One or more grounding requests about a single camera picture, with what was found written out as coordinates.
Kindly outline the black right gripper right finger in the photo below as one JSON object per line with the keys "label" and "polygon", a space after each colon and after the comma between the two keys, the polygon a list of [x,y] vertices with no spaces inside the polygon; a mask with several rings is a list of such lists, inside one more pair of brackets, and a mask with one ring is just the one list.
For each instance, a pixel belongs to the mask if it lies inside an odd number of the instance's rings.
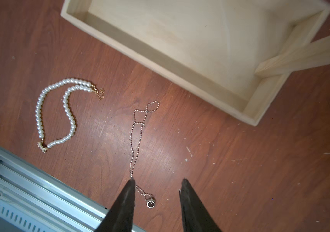
{"label": "black right gripper right finger", "polygon": [[184,232],[221,232],[187,179],[179,190]]}

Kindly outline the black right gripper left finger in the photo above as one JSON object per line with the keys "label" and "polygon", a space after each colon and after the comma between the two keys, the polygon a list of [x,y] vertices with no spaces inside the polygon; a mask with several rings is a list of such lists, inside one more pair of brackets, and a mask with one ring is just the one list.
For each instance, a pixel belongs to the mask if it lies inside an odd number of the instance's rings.
{"label": "black right gripper left finger", "polygon": [[131,232],[135,208],[136,183],[128,180],[95,232]]}

